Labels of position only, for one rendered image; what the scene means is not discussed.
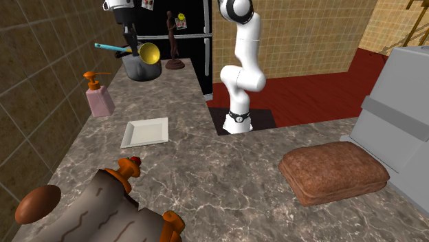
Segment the brown human figurine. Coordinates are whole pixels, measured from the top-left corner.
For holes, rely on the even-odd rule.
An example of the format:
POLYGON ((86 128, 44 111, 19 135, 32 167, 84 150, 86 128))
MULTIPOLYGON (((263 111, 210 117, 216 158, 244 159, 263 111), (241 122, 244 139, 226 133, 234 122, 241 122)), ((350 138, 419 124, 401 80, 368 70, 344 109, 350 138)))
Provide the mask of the brown human figurine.
POLYGON ((176 28, 176 25, 173 19, 173 14, 170 10, 168 10, 166 14, 167 14, 166 25, 168 28, 168 39, 170 42, 170 57, 171 57, 171 59, 166 64, 166 68, 171 70, 182 69, 185 67, 185 64, 181 60, 176 58, 176 56, 179 55, 179 52, 177 49, 177 41, 174 37, 174 29, 176 28))

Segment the grey metal pot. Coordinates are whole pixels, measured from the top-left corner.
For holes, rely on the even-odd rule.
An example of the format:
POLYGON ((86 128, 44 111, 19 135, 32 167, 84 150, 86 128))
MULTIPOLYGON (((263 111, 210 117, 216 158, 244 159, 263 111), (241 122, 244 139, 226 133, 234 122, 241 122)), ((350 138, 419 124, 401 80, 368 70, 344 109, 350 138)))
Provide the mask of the grey metal pot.
POLYGON ((132 53, 115 53, 116 58, 120 58, 124 65, 127 76, 134 81, 146 82, 158 78, 162 73, 161 61, 156 64, 146 64, 139 56, 133 56, 132 53))

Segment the black refrigerator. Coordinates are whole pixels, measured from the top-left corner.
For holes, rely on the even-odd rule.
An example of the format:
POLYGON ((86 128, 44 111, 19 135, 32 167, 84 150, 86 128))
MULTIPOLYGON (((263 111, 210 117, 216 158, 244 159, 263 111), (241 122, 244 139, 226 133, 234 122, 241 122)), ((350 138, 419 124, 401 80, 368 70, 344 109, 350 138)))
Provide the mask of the black refrigerator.
POLYGON ((173 19, 184 15, 185 28, 175 29, 178 59, 189 58, 199 81, 205 100, 213 99, 212 90, 212 4, 211 0, 143 0, 153 4, 153 9, 137 9, 136 32, 138 40, 154 43, 162 60, 171 59, 168 39, 167 12, 173 19))

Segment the pink soap dispenser orange pump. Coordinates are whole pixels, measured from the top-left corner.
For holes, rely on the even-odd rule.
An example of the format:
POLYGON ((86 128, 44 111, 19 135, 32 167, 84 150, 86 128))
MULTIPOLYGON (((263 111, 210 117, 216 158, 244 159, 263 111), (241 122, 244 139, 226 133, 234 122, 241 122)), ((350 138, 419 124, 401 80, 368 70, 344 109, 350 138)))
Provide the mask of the pink soap dispenser orange pump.
POLYGON ((92 115, 96 118, 111 116, 116 108, 107 88, 95 80, 99 74, 108 74, 108 72, 87 71, 83 74, 89 80, 86 96, 92 115))

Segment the white square plate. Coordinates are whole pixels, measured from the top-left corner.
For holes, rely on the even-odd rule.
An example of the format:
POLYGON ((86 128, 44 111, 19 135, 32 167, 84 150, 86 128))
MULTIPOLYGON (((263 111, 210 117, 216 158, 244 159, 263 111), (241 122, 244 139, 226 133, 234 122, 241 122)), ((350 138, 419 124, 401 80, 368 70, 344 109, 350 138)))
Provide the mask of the white square plate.
POLYGON ((120 148, 160 144, 168 141, 168 118, 130 121, 126 125, 120 148))

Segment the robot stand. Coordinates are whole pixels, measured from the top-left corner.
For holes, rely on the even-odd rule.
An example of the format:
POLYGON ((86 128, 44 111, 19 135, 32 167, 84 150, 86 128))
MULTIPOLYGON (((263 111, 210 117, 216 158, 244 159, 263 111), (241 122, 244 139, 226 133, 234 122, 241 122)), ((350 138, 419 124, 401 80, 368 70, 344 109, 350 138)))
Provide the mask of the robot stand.
MULTIPOLYGON (((223 128, 228 108, 209 107, 209 112, 218 135, 229 135, 223 128)), ((276 123, 269 109, 250 109, 251 124, 254 131, 275 129, 276 123)))

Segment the grey and orange toy figure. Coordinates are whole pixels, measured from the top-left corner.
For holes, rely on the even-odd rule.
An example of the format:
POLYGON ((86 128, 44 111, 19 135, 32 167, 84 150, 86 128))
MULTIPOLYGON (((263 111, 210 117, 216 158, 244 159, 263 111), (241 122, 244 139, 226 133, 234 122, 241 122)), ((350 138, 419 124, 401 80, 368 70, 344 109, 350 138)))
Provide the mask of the grey and orange toy figure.
POLYGON ((140 209, 130 197, 129 178, 140 176, 140 158, 120 158, 118 164, 118 170, 98 170, 68 209, 29 242, 182 242, 179 215, 140 209))

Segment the brown egg-shaped object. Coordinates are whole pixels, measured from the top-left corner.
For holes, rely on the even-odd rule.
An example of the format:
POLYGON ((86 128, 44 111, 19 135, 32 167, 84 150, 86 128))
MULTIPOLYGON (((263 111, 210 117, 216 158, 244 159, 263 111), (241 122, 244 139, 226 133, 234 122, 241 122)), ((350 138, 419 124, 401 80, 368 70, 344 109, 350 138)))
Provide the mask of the brown egg-shaped object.
POLYGON ((15 221, 21 225, 34 223, 46 217, 61 200, 61 190, 55 185, 44 185, 27 194, 15 212, 15 221))

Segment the brown bread loaf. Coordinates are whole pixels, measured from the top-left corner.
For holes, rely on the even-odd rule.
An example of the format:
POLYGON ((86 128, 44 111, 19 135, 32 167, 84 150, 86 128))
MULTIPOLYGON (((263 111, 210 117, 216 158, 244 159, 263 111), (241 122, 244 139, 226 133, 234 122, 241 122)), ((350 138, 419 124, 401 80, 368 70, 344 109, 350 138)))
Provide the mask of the brown bread loaf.
POLYGON ((373 193, 390 179, 382 164, 352 142, 296 148, 278 168, 304 207, 373 193))

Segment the grey boxy appliance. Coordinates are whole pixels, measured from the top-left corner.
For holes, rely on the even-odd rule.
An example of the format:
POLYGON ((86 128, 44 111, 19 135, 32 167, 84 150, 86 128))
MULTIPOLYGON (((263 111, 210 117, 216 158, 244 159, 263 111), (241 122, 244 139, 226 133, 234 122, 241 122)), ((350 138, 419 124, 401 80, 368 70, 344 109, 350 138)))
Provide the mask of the grey boxy appliance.
POLYGON ((429 45, 388 57, 348 135, 383 164, 389 184, 429 217, 429 45))

